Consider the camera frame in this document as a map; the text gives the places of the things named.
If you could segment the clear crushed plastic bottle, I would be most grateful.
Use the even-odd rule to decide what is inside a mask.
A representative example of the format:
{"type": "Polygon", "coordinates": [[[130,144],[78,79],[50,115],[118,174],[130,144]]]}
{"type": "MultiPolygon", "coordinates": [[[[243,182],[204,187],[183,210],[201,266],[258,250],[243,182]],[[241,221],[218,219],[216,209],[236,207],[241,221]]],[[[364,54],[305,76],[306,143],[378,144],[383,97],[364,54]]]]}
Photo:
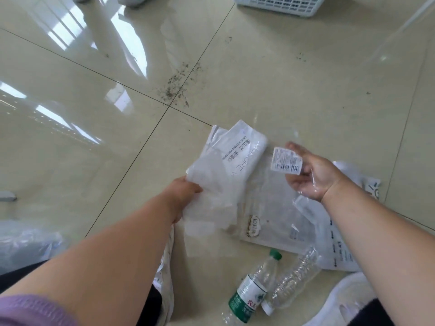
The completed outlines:
{"type": "Polygon", "coordinates": [[[309,246],[289,269],[280,274],[261,304],[266,315],[271,316],[276,310],[291,306],[306,285],[321,272],[319,258],[318,250],[309,246]]]}

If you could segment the white printed plastic bag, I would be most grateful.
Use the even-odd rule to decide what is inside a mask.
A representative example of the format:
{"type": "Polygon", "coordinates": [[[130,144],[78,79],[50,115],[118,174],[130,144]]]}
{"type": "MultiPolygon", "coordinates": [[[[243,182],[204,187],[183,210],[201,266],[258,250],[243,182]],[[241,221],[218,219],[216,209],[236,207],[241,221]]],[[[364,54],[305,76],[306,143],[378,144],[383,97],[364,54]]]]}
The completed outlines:
{"type": "Polygon", "coordinates": [[[200,157],[186,171],[186,179],[203,189],[183,211],[193,235],[237,223],[247,181],[267,146],[267,137],[242,120],[230,130],[213,126],[200,157]]]}

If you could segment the person's right forearm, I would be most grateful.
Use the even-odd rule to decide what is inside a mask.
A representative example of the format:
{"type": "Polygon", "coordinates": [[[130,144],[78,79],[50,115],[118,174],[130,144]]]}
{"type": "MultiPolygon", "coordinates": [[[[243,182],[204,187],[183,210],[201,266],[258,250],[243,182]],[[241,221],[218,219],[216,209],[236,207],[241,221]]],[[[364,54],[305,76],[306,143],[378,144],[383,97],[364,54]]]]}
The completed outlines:
{"type": "Polygon", "coordinates": [[[435,236],[350,180],[329,188],[322,204],[395,326],[435,326],[435,236]]]}

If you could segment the purple sleeve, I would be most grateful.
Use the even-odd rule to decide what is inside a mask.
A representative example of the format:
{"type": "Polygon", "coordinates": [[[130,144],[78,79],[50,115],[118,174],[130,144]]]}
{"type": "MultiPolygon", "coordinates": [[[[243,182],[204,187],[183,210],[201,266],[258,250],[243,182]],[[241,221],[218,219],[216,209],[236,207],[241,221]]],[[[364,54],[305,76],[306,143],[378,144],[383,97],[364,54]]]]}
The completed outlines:
{"type": "Polygon", "coordinates": [[[0,297],[0,326],[76,326],[64,308],[42,296],[0,297]]]}

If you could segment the crumpled clear plastic bag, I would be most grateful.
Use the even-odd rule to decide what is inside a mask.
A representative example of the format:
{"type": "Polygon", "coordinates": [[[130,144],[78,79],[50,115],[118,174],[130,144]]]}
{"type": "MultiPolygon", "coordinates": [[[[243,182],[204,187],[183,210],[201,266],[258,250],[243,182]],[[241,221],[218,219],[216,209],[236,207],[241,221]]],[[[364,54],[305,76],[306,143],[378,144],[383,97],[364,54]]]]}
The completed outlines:
{"type": "Polygon", "coordinates": [[[46,261],[69,247],[59,232],[16,220],[0,220],[0,275],[46,261]]]}

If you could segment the white plastic basket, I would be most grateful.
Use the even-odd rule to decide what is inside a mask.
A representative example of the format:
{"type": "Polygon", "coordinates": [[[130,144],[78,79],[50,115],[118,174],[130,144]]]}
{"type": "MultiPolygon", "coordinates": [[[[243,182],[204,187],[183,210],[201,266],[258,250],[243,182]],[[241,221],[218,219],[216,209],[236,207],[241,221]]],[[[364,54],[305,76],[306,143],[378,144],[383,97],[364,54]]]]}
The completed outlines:
{"type": "Polygon", "coordinates": [[[237,5],[309,18],[325,0],[233,0],[237,5]]]}

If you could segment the person's white right shoe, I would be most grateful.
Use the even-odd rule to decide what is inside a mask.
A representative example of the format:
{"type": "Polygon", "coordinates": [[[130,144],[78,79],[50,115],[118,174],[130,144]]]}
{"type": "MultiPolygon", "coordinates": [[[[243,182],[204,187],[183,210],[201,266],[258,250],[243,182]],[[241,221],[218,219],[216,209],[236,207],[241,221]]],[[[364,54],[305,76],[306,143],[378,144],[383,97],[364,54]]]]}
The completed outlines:
{"type": "Polygon", "coordinates": [[[347,326],[376,297],[363,273],[349,274],[332,289],[320,311],[303,326],[347,326]]]}

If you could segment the flat clear packaging bag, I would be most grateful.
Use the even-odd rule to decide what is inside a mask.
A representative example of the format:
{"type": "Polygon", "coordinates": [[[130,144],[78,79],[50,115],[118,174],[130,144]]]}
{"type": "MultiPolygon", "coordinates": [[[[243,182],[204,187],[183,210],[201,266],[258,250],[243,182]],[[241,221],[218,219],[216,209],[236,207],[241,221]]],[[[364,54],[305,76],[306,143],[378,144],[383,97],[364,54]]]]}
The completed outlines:
{"type": "Polygon", "coordinates": [[[299,194],[266,155],[249,177],[239,205],[236,237],[286,252],[303,253],[316,240],[314,225],[293,202],[299,194]]]}

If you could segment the person's left hand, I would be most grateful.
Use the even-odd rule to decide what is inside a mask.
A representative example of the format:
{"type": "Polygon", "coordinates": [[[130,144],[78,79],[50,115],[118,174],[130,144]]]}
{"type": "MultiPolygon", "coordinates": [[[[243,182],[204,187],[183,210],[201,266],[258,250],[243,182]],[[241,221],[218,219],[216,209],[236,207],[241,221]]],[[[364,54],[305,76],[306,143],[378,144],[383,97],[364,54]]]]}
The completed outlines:
{"type": "Polygon", "coordinates": [[[195,195],[197,195],[187,194],[186,182],[191,182],[187,180],[186,175],[176,178],[161,193],[174,214],[173,224],[179,222],[182,218],[183,210],[191,203],[195,195]]]}

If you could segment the person's right hand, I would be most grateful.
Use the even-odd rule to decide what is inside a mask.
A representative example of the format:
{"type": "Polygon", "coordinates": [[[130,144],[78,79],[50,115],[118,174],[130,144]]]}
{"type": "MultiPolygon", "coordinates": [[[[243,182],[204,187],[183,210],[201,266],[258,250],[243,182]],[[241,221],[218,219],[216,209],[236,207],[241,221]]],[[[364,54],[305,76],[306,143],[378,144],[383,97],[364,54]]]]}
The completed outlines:
{"type": "Polygon", "coordinates": [[[328,190],[345,176],[331,161],[310,151],[308,156],[301,158],[300,174],[286,174],[286,181],[303,196],[321,202],[328,190]]]}

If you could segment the white printed mailer bag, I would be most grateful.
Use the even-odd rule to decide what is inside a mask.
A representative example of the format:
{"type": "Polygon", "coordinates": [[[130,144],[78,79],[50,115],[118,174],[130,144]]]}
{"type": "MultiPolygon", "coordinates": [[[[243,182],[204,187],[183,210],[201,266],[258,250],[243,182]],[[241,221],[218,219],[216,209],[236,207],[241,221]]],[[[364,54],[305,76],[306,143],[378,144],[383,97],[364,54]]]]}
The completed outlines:
{"type": "MultiPolygon", "coordinates": [[[[379,179],[363,175],[355,166],[334,161],[334,165],[348,178],[362,188],[369,196],[379,200],[379,179]]],[[[361,272],[353,254],[346,246],[337,226],[320,202],[299,195],[293,205],[314,225],[314,246],[320,258],[318,266],[322,269],[344,272],[361,272]]]]}

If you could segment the scattered dark dirt specks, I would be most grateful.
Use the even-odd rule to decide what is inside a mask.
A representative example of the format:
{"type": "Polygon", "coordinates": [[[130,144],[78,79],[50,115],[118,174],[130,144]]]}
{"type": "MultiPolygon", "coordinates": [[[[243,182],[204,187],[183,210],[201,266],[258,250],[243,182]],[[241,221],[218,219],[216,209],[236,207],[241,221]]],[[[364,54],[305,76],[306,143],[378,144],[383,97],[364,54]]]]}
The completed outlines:
{"type": "Polygon", "coordinates": [[[199,83],[199,74],[203,72],[202,64],[198,60],[195,64],[183,62],[165,86],[157,89],[161,102],[168,106],[189,108],[188,89],[199,83]]]}

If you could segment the green label plastic bottle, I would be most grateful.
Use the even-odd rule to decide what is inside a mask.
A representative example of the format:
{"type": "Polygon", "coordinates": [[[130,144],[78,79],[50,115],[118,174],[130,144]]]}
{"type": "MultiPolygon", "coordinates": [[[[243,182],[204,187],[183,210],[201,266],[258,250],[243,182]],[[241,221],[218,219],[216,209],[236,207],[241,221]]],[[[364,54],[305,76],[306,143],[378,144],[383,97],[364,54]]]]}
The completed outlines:
{"type": "Polygon", "coordinates": [[[246,275],[222,313],[225,326],[246,326],[275,282],[282,254],[270,249],[269,255],[246,275]]]}

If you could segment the person's left forearm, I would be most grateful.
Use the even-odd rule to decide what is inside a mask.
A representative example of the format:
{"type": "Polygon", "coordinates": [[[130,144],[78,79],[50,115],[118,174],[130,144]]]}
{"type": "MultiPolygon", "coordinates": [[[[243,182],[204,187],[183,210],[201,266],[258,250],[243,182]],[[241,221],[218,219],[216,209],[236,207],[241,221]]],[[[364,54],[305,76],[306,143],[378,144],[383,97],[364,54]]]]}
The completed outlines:
{"type": "Polygon", "coordinates": [[[46,261],[0,297],[52,301],[76,326],[137,326],[173,224],[159,194],[133,215],[46,261]]]}

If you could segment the clear plastic bag barcode label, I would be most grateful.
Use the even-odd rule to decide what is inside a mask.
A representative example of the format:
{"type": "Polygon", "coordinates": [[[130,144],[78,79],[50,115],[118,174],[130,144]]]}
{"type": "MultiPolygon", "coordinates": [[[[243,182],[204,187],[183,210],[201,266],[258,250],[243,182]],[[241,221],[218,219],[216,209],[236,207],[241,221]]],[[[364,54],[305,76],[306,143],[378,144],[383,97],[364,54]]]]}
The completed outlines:
{"type": "MultiPolygon", "coordinates": [[[[266,111],[256,112],[253,125],[255,129],[264,133],[268,139],[268,146],[261,159],[266,155],[271,156],[271,170],[283,173],[284,175],[299,175],[302,170],[302,158],[295,152],[285,148],[287,142],[298,144],[298,132],[294,126],[292,124],[289,126],[285,125],[283,120],[275,121],[272,115],[266,111]]],[[[323,199],[327,198],[328,194],[334,192],[344,181],[345,177],[330,188],[323,199]]]]}

